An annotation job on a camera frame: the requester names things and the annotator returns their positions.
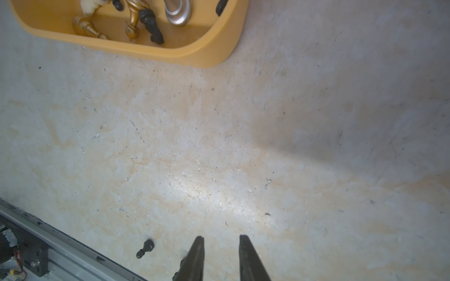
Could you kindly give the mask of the gold pawn chess piece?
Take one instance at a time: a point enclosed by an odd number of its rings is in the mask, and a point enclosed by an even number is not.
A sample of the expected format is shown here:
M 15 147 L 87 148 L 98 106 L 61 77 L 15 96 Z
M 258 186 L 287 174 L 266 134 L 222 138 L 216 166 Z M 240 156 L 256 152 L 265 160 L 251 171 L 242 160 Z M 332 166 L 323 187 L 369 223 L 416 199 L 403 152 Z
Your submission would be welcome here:
M 137 39 L 139 36 L 139 30 L 137 28 L 139 22 L 138 13 L 142 9 L 150 8 L 150 5 L 145 0 L 126 0 L 125 2 L 127 3 L 127 7 L 130 12 L 130 20 L 127 22 L 125 33 L 132 41 Z
M 89 17 L 84 15 L 76 16 L 72 20 L 72 28 L 76 35 L 110 40 L 107 35 L 97 30 L 93 21 Z

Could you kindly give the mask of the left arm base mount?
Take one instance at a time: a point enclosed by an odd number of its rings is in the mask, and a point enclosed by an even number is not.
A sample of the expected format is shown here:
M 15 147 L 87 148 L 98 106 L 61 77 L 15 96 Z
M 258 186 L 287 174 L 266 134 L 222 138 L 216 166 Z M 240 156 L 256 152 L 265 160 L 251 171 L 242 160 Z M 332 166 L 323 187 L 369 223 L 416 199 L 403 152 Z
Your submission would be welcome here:
M 1 217 L 1 269 L 7 280 L 28 281 L 31 275 L 43 277 L 49 272 L 49 246 L 33 234 Z

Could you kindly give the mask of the silver rook chess piece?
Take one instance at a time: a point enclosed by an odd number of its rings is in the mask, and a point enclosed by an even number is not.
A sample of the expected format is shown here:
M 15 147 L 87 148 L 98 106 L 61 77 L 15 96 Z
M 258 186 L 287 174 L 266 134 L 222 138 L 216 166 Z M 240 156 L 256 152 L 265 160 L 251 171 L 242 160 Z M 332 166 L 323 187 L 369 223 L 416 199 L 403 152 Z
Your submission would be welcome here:
M 192 14 L 190 0 L 164 0 L 165 14 L 169 23 L 175 26 L 185 26 Z

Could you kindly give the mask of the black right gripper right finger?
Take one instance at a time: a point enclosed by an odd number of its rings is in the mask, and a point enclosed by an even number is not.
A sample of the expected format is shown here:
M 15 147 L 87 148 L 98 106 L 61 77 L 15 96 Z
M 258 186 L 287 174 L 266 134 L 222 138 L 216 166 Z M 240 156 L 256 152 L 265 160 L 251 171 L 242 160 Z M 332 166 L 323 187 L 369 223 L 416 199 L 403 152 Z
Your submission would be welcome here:
M 240 235 L 239 265 L 241 281 L 271 281 L 247 235 Z

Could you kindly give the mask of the cream knight chess piece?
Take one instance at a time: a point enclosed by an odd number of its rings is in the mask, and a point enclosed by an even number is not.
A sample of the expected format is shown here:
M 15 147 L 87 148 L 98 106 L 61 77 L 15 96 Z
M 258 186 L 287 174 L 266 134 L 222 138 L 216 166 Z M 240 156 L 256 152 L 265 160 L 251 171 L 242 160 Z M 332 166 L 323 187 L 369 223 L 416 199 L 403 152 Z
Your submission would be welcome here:
M 92 16 L 99 7 L 108 3 L 109 0 L 81 0 L 80 6 L 84 15 Z

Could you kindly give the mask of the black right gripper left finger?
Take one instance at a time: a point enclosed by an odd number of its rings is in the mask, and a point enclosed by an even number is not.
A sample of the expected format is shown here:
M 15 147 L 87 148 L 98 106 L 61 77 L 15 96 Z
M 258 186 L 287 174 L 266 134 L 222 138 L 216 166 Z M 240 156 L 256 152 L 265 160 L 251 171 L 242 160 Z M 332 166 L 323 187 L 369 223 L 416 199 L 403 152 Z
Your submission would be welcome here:
M 197 236 L 185 257 L 177 281 L 203 281 L 204 260 L 205 241 L 202 236 Z

